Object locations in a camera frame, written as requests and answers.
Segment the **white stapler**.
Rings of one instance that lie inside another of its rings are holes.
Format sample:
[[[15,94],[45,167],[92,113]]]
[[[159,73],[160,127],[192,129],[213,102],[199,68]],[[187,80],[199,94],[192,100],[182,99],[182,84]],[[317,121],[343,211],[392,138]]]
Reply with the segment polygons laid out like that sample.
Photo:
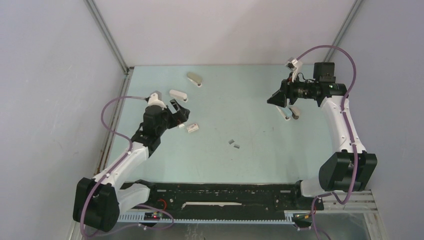
[[[176,100],[183,101],[184,103],[188,102],[188,95],[185,92],[171,89],[169,95]]]

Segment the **beige brown stapler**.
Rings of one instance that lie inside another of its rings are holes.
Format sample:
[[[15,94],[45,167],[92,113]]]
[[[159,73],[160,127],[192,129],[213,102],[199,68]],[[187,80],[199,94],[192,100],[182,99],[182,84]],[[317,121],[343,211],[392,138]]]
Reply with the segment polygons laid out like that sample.
[[[289,107],[289,110],[292,112],[292,117],[295,120],[298,120],[301,115],[301,110],[297,106],[291,106]]]

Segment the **light blue stapler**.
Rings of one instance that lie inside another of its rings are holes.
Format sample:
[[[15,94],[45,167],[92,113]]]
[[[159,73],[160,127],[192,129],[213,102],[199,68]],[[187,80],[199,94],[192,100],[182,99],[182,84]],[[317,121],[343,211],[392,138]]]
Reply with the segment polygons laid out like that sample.
[[[285,121],[289,121],[292,118],[292,111],[288,107],[276,106],[278,112],[283,116]]]

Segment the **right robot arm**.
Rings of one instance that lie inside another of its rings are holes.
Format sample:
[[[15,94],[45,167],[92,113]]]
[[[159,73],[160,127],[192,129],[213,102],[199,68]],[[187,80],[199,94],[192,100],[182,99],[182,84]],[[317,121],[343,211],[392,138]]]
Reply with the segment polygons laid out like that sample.
[[[333,62],[316,62],[312,80],[300,80],[303,64],[291,58],[286,67],[291,71],[280,88],[267,100],[280,108],[294,105],[297,99],[314,100],[327,122],[332,156],[320,167],[315,178],[302,180],[300,190],[291,194],[291,204],[304,209],[311,197],[339,191],[351,194],[363,191],[378,163],[377,156],[362,144],[350,113],[350,102],[345,96],[345,84],[337,83]]]

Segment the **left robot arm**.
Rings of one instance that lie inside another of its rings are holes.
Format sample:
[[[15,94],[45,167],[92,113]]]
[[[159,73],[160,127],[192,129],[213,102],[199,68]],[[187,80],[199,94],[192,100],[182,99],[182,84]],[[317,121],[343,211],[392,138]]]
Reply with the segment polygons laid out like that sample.
[[[170,101],[175,112],[152,96],[146,101],[138,129],[131,138],[123,136],[129,143],[128,148],[108,168],[92,178],[83,177],[76,185],[73,220],[79,223],[85,238],[89,237],[84,232],[86,226],[108,232],[121,213],[140,204],[153,208],[158,202],[158,194],[146,185],[134,183],[124,190],[121,187],[131,172],[152,156],[164,132],[185,123],[191,112],[175,99]]]

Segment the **olive green stapler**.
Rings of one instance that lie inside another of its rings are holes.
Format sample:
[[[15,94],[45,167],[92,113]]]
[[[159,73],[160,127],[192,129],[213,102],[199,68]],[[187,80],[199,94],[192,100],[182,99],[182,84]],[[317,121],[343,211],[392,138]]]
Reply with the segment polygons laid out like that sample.
[[[191,81],[193,84],[195,84],[198,88],[200,88],[203,84],[203,78],[200,75],[198,75],[194,72],[188,72],[186,74],[186,77],[189,81]]]

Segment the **white staple box sleeve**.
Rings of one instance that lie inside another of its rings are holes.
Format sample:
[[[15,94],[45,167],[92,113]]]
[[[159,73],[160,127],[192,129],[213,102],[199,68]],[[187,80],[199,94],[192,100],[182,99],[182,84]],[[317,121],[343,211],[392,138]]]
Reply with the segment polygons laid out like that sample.
[[[193,133],[199,130],[199,125],[197,123],[190,124],[186,127],[188,133]]]

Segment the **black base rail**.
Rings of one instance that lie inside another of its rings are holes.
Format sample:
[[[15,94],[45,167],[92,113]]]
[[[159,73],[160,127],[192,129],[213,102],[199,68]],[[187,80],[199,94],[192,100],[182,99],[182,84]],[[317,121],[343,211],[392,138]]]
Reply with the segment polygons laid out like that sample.
[[[147,182],[146,205],[176,221],[282,222],[293,213],[322,211],[324,205],[302,196],[300,183],[230,184]]]

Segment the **right aluminium frame post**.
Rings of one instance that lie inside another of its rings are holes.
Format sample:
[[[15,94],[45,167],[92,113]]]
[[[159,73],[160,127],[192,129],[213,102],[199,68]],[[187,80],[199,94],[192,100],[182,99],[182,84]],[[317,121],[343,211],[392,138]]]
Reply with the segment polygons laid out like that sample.
[[[351,25],[353,24],[356,16],[360,12],[364,2],[365,2],[365,0],[355,0],[353,2],[352,6],[350,7],[345,19],[343,20],[337,34],[335,35],[335,37],[333,39],[333,42],[332,42],[333,46],[340,48],[341,43],[342,43],[346,33],[348,32],[348,30],[350,29]]]

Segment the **aluminium frame post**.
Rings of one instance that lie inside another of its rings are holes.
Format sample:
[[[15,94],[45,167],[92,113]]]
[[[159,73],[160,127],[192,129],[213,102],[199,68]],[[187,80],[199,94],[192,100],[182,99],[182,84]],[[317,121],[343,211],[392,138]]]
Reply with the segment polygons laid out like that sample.
[[[94,22],[96,23],[97,27],[99,28],[100,33],[102,34],[103,38],[106,41],[106,44],[108,45],[109,49],[111,50],[113,56],[115,57],[116,61],[118,62],[118,65],[120,66],[121,70],[125,75],[129,72],[129,67],[124,60],[124,57],[119,50],[119,47],[106,23],[104,20],[102,13],[97,6],[96,2],[94,0],[84,0],[85,5],[87,6],[88,11],[90,12]]]
[[[332,42],[333,46],[340,48],[341,43],[342,43],[346,33],[348,32],[348,30],[350,29],[351,25],[353,24],[356,16],[360,12],[364,2],[365,2],[365,0],[355,0],[353,2],[352,6],[350,7],[345,19],[343,20],[337,34],[335,35],[335,37],[333,39],[333,42]]]

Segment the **left aluminium frame post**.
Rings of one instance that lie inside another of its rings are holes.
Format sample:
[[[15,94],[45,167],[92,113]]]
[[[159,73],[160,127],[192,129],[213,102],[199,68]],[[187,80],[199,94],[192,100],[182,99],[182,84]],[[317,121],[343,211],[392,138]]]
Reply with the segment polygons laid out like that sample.
[[[90,12],[94,22],[96,23],[97,27],[99,28],[100,33],[102,34],[103,38],[106,41],[106,44],[108,45],[109,49],[111,50],[113,56],[115,57],[116,61],[118,62],[118,65],[120,66],[121,70],[125,75],[129,72],[129,67],[124,60],[124,57],[119,50],[119,47],[106,23],[104,20],[102,13],[97,6],[96,2],[94,0],[84,0],[85,5],[87,6],[88,11]]]

